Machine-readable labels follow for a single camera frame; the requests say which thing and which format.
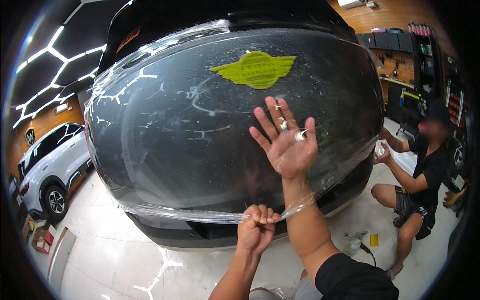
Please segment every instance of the black t-shirt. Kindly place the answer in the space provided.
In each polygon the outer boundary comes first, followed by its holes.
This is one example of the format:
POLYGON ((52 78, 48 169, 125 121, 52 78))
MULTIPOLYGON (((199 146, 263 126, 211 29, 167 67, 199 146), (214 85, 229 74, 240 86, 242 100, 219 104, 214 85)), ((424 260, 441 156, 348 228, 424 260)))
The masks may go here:
POLYGON ((442 144, 440 148, 426 157, 428 143, 422 135, 419 135, 415 141, 409 140, 408 146, 410 151, 418 155, 413 178, 417 178, 423 173, 428 185, 426 190, 411 194, 410 198, 418 204, 437 205, 438 190, 448 169, 447 147, 442 144))
POLYGON ((398 299, 399 293, 384 270, 343 253, 332 255, 320 266, 315 286, 322 300, 398 299))

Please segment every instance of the tattooed arm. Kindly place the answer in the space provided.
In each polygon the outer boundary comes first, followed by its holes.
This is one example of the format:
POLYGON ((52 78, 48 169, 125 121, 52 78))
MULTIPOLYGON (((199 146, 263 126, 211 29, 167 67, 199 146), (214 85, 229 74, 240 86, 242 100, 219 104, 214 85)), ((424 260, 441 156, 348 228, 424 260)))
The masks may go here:
POLYGON ((383 129, 382 134, 380 135, 380 140, 387 140, 388 145, 395 152, 408 152, 410 147, 408 141, 402 142, 401 140, 395 138, 386 128, 383 129))

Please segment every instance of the tattoo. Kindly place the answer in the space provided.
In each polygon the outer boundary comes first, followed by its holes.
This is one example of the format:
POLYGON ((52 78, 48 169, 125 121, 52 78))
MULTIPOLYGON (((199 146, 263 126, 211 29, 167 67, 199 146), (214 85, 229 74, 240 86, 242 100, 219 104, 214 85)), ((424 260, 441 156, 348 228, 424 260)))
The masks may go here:
POLYGON ((393 151, 395 152, 402 152, 403 149, 403 143, 401 140, 393 137, 390 135, 390 138, 387 140, 388 144, 390 147, 392 147, 393 151))

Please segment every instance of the hand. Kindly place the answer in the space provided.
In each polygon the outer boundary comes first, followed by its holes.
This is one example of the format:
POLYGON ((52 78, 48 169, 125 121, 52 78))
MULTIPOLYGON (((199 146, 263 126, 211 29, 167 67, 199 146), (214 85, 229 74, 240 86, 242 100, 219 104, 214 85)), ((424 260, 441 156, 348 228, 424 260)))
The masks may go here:
POLYGON ((387 128, 383 127, 382 128, 382 133, 380 134, 380 137, 378 138, 379 140, 387 140, 388 138, 392 136, 392 134, 388 131, 387 128))
POLYGON ((280 215, 263 204, 251 205, 243 213, 250 217, 238 226, 237 250, 260 255, 272 242, 275 223, 280 221, 280 215))
POLYGON ((295 141, 295 135, 300 132, 293 113, 284 99, 276 101, 273 97, 267 97, 265 103, 275 125, 265 115, 262 108, 255 108, 253 113, 260 125, 268 135, 270 142, 256 129, 250 127, 250 135, 257 141, 267 154, 273 169, 285 180, 291 180, 307 174, 308 168, 315 161, 318 152, 317 139, 315 136, 315 120, 310 117, 305 121, 305 133, 307 138, 303 141, 295 141), (280 125, 282 121, 288 123, 288 131, 283 131, 280 125))
POLYGON ((373 159, 373 164, 376 165, 382 163, 388 165, 393 160, 393 157, 390 154, 390 149, 388 148, 387 144, 380 144, 383 146, 383 148, 385 148, 385 153, 382 156, 377 157, 377 159, 373 159))

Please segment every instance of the forearm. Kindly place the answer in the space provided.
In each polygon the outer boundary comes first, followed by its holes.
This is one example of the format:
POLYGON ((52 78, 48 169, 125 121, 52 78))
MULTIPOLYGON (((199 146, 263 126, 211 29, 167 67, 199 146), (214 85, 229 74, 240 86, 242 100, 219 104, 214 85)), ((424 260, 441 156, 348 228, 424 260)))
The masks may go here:
MULTIPOLYGON (((283 180, 283 194, 285 208, 296 206, 299 202, 311 202, 313 197, 306 175, 290 181, 283 180)), ((304 265, 308 255, 331 242, 327 221, 315 202, 288 217, 287 230, 293 249, 304 265)))
POLYGON ((208 299, 247 300, 260 257, 260 254, 235 251, 227 273, 219 281, 208 299))
POLYGON ((401 168, 401 166, 393 160, 393 158, 386 164, 390 170, 392 171, 393 175, 395 176, 398 183, 409 193, 417 192, 416 190, 416 182, 415 179, 410 176, 405 170, 401 168))
POLYGON ((396 137, 394 137, 390 132, 386 138, 388 145, 393 149, 395 152, 402 152, 403 142, 396 137))

